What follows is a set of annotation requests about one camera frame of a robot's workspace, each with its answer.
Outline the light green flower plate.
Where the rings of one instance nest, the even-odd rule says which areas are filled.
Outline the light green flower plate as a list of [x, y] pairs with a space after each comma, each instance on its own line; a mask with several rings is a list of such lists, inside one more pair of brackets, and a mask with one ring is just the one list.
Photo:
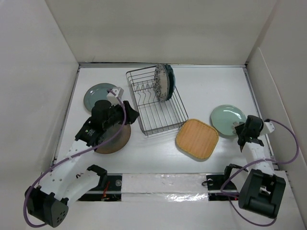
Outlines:
[[217, 106], [211, 112], [213, 127], [225, 136], [236, 136], [235, 127], [245, 123], [246, 119], [239, 108], [229, 104]]

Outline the brown speckled round plate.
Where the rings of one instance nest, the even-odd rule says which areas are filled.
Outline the brown speckled round plate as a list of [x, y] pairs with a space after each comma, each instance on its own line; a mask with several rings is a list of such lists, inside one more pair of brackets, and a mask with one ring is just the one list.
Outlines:
[[[120, 124], [116, 124], [108, 129], [98, 140], [97, 144], [108, 141], [112, 138], [121, 128]], [[99, 154], [111, 154], [121, 150], [129, 141], [131, 136], [131, 127], [129, 124], [125, 125], [118, 135], [109, 141], [107, 144], [95, 149], [94, 151]]]

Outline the grey-blue round plate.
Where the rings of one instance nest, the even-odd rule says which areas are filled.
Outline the grey-blue round plate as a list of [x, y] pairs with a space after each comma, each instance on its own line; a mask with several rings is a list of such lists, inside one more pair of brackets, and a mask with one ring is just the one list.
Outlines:
[[99, 100], [107, 100], [107, 90], [115, 88], [116, 85], [110, 83], [100, 83], [87, 90], [83, 97], [83, 104], [88, 112], [91, 112], [94, 104]]

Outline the blue floral white plate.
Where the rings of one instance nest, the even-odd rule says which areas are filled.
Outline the blue floral white plate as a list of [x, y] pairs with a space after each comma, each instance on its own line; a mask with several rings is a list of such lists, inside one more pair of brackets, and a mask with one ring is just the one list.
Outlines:
[[165, 102], [169, 91], [169, 77], [164, 64], [158, 64], [154, 71], [153, 90], [160, 102]]

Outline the orange woven square plate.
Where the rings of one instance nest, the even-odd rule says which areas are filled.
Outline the orange woven square plate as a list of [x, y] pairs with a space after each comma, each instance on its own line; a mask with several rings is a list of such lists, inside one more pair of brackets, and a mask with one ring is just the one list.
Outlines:
[[176, 145], [190, 156], [205, 160], [209, 158], [219, 140], [219, 134], [212, 126], [198, 120], [189, 119], [176, 136]]

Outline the teal scalloped plate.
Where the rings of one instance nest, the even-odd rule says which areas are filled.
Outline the teal scalloped plate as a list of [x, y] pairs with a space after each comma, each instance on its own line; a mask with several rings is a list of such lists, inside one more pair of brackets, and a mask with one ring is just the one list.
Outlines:
[[166, 98], [166, 100], [168, 101], [172, 97], [172, 94], [175, 90], [176, 78], [175, 78], [173, 68], [169, 64], [164, 64], [164, 67], [167, 71], [168, 79], [169, 79], [169, 90], [168, 90], [168, 95]]

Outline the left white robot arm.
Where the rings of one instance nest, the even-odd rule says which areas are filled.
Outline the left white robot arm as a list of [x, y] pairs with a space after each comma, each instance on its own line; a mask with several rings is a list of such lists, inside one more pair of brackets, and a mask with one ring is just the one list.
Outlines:
[[75, 136], [72, 149], [42, 173], [24, 194], [23, 216], [32, 228], [49, 225], [59, 226], [65, 219], [69, 207], [87, 191], [102, 190], [107, 184], [107, 170], [86, 163], [87, 153], [94, 153], [116, 139], [124, 126], [131, 125], [139, 117], [128, 101], [112, 105], [108, 100], [97, 101], [91, 116]]

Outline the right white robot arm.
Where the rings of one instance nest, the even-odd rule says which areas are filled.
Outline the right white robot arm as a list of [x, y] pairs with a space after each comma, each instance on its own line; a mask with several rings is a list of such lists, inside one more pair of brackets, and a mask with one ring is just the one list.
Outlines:
[[269, 121], [263, 121], [254, 115], [248, 115], [245, 123], [235, 127], [238, 145], [245, 156], [247, 165], [236, 173], [228, 172], [222, 176], [221, 192], [224, 188], [233, 188], [239, 183], [239, 174], [248, 171], [248, 176], [239, 192], [238, 205], [241, 209], [265, 216], [270, 219], [277, 217], [284, 190], [285, 179], [274, 174], [270, 166], [271, 159], [264, 153], [264, 143], [260, 136], [274, 131]]

